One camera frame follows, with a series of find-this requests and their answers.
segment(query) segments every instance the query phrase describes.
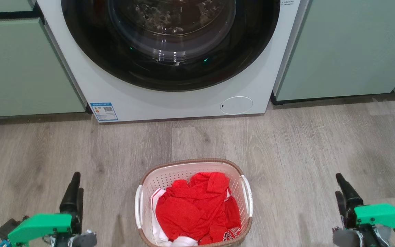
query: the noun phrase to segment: pink laundry basket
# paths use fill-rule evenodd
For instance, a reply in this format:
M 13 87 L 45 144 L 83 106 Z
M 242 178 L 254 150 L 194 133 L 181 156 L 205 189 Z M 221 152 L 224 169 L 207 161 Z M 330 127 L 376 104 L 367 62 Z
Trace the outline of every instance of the pink laundry basket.
M 176 161 L 160 165 L 143 177 L 135 195 L 135 220 L 141 239 L 150 247 L 157 247 L 152 232 L 150 197 L 156 189 L 166 189 L 179 179 L 189 180 L 199 172 L 223 172 L 229 179 L 232 196 L 237 200 L 242 222 L 241 234 L 225 242 L 201 245 L 205 247 L 230 246 L 242 242 L 252 226 L 251 187 L 242 170 L 231 161 L 209 158 L 199 160 Z

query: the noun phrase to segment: plastic basket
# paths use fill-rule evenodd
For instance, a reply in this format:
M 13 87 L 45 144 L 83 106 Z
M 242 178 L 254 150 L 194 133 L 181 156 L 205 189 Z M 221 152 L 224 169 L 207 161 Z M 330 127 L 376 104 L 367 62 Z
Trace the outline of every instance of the plastic basket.
M 232 196 L 237 200 L 242 221 L 241 234 L 224 242 L 200 246 L 230 246 L 242 242 L 252 225 L 252 193 L 251 187 L 242 170 L 231 161 L 222 159 L 203 159 L 177 161 L 156 167 L 141 180 L 135 195 L 135 220 L 141 239 L 150 247 L 158 246 L 152 232 L 150 197 L 156 189 L 166 189 L 179 179 L 189 180 L 199 172 L 223 172 L 229 179 Z

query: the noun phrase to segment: blue and white sticker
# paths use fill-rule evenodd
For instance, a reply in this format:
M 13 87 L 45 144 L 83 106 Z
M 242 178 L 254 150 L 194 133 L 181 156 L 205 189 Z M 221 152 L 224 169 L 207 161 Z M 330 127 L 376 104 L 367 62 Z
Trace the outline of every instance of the blue and white sticker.
M 111 103 L 91 103 L 92 111 L 98 121 L 116 121 L 118 117 Z

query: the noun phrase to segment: white washing machine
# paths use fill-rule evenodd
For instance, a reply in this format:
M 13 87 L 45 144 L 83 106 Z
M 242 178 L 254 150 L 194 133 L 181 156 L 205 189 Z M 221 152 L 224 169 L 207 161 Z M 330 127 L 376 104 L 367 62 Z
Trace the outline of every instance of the white washing machine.
M 38 0 L 99 122 L 262 114 L 300 0 Z

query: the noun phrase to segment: basket handle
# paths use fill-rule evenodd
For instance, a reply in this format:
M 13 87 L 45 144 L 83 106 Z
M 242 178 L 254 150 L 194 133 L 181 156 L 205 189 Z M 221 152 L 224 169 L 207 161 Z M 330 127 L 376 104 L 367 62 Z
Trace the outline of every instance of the basket handle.
M 142 185 L 139 185 L 138 188 L 136 189 L 136 194 L 135 194 L 135 221 L 136 221 L 136 226 L 138 229 L 141 229 L 141 222 L 143 221 L 141 219 L 141 211 L 142 211 L 142 199 L 143 197 L 141 194 L 143 193 L 141 189 L 143 188 Z
M 244 175 L 242 175 L 242 187 L 243 187 L 243 193 L 244 193 L 245 198 L 247 200 L 246 208 L 248 209 L 249 217 L 252 217 L 252 214 L 254 212 L 254 203 L 252 201 L 252 191 L 251 191 L 251 186 L 249 186 L 249 182 Z

